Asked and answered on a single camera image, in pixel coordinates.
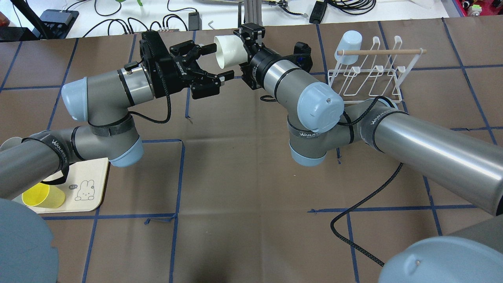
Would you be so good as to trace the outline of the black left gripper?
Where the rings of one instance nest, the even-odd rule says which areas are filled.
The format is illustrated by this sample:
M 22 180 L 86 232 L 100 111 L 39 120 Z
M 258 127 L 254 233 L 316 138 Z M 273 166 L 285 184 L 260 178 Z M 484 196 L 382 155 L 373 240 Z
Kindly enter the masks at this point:
M 151 81 L 155 98 L 178 93 L 184 88 L 193 99 L 220 93 L 224 82 L 234 79 L 234 71 L 211 74 L 196 62 L 201 56 L 216 53 L 216 43 L 199 45 L 185 41 L 166 47 L 157 31 L 145 31 L 140 39 L 140 56 Z

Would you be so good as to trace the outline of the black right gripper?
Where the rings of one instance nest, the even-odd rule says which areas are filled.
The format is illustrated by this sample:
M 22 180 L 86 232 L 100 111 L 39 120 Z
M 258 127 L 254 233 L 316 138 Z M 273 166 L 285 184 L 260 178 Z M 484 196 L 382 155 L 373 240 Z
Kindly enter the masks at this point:
M 247 61 L 239 64 L 241 78 L 252 90 L 264 86 L 266 72 L 275 63 L 275 51 L 263 43 L 265 34 L 265 28 L 258 24 L 242 24 L 234 30 L 234 35 L 241 39 L 247 54 Z

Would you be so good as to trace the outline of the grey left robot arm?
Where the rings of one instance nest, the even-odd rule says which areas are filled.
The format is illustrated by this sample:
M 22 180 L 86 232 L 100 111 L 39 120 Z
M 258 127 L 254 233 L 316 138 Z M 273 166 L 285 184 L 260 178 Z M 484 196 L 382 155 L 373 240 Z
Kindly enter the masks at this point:
M 70 116 L 82 127 L 45 130 L 22 138 L 1 150 L 1 282 L 55 283 L 58 251 L 45 221 L 14 198 L 61 172 L 49 181 L 67 180 L 77 162 L 106 158 L 116 167 L 128 167 L 144 154 L 143 143 L 130 107 L 188 88 L 194 99 L 219 94 L 234 71 L 212 74 L 197 60 L 217 52 L 216 44 L 200 46 L 188 40 L 166 47 L 160 34 L 145 31 L 140 39 L 140 62 L 101 75 L 65 84 L 61 97 Z

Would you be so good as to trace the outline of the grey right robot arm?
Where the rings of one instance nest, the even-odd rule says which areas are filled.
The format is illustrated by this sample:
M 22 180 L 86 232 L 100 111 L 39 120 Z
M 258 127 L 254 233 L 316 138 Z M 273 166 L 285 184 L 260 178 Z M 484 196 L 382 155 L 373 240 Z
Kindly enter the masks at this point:
M 329 84 L 308 72 L 306 53 L 281 56 L 267 48 L 265 28 L 242 24 L 232 39 L 242 79 L 264 88 L 287 109 L 289 147 L 300 165 L 319 165 L 329 150 L 362 140 L 399 161 L 378 189 L 331 221 L 334 236 L 382 267 L 380 283 L 502 282 L 502 148 L 420 120 L 377 96 L 345 107 Z M 335 223 L 386 188 L 409 165 L 493 216 L 447 236 L 421 240 L 387 262 L 335 228 Z

